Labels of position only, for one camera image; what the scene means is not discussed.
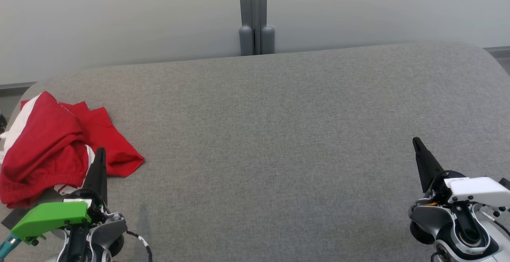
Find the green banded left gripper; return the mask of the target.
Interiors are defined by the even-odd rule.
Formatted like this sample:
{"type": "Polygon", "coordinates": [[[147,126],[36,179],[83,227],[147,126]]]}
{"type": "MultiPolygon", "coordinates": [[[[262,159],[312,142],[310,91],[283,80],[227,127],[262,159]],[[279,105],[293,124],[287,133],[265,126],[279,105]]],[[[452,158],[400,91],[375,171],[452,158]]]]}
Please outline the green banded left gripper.
{"type": "Polygon", "coordinates": [[[82,189],[62,201],[42,203],[28,211],[11,229],[11,233],[25,243],[41,238],[47,232],[80,224],[104,221],[108,206],[107,153],[97,149],[82,189]]]}

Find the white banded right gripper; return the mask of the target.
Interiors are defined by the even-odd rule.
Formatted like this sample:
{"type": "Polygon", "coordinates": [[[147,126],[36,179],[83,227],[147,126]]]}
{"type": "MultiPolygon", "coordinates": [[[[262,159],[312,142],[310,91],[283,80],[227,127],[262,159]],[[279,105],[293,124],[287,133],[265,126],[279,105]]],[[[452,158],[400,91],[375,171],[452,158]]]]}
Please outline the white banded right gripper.
{"type": "Polygon", "coordinates": [[[433,202],[481,203],[490,207],[510,207],[510,190],[490,177],[467,177],[441,167],[419,137],[413,138],[416,164],[423,193],[429,190],[433,202]]]}

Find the red basketball jersey white trim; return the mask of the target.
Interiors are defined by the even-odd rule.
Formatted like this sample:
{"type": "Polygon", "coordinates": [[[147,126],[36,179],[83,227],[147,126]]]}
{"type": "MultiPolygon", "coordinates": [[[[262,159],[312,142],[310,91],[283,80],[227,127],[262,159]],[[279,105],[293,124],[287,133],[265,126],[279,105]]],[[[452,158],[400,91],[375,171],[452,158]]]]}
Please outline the red basketball jersey white trim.
{"type": "Polygon", "coordinates": [[[104,107],[90,110],[82,101],[78,104],[59,103],[73,113],[80,122],[86,142],[86,159],[84,171],[73,171],[79,175],[81,181],[72,178],[71,184],[58,184],[53,189],[60,195],[70,194],[84,186],[84,181],[90,173],[94,160],[98,157],[99,148],[106,151],[107,174],[117,177],[128,177],[142,166],[145,158],[126,140],[113,126],[107,110],[104,107]]]}

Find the red shorts with white stripe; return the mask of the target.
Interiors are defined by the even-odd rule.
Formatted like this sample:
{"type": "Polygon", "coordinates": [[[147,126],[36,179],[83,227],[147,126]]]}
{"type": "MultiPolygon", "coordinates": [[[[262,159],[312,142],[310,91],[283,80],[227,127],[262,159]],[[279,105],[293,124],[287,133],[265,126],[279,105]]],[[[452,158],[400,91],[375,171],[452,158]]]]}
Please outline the red shorts with white stripe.
{"type": "Polygon", "coordinates": [[[42,92],[21,108],[5,139],[0,202],[29,207],[47,189],[79,188],[94,159],[78,117],[42,92]]]}

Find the grey double partition post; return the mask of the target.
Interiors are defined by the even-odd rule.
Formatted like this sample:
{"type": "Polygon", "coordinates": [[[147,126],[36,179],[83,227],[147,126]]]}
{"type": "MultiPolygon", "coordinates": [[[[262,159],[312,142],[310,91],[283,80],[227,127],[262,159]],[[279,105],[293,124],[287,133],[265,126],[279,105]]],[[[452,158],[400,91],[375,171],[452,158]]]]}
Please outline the grey double partition post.
{"type": "Polygon", "coordinates": [[[267,25],[267,0],[240,0],[242,56],[275,53],[275,28],[267,25]]]}

